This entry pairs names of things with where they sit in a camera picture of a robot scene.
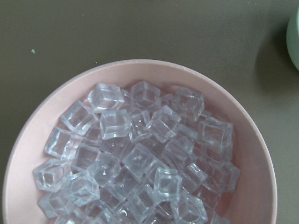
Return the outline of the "pile of clear ice cubes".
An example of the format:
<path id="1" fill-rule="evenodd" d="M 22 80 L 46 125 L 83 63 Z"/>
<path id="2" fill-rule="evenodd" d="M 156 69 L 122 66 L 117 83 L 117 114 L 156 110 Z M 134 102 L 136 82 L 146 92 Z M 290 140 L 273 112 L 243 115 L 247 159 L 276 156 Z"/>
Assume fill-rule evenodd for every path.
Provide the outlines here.
<path id="1" fill-rule="evenodd" d="M 37 204 L 54 224 L 227 224 L 216 207 L 233 192 L 233 125 L 204 95 L 141 81 L 98 83 L 59 118 L 33 170 Z"/>

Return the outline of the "pink bowl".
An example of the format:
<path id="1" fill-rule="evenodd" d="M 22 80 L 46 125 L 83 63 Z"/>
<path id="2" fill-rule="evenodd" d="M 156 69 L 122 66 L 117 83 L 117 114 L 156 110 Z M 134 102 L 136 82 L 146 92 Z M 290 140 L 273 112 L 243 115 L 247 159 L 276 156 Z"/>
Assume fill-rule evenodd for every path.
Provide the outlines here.
<path id="1" fill-rule="evenodd" d="M 98 82 L 128 87 L 140 80 L 167 91 L 177 86 L 199 90 L 215 117 L 233 123 L 233 161 L 241 175 L 235 191 L 222 198 L 217 211 L 233 224 L 276 222 L 278 197 L 271 157 L 261 133 L 242 105 L 216 82 L 192 69 L 159 60 L 135 59 L 104 64 L 81 73 L 50 94 L 30 116 L 7 164 L 2 195 L 4 223 L 49 222 L 37 205 L 42 194 L 36 188 L 32 171 L 47 160 L 43 146 L 60 114 Z"/>

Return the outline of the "green bowl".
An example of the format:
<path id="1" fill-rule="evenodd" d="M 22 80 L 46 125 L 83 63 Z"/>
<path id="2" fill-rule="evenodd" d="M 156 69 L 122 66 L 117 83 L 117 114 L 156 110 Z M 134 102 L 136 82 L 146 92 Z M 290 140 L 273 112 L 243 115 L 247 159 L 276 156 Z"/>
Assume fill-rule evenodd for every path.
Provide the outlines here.
<path id="1" fill-rule="evenodd" d="M 299 7 L 289 19 L 286 32 L 286 45 L 290 59 L 299 70 Z"/>

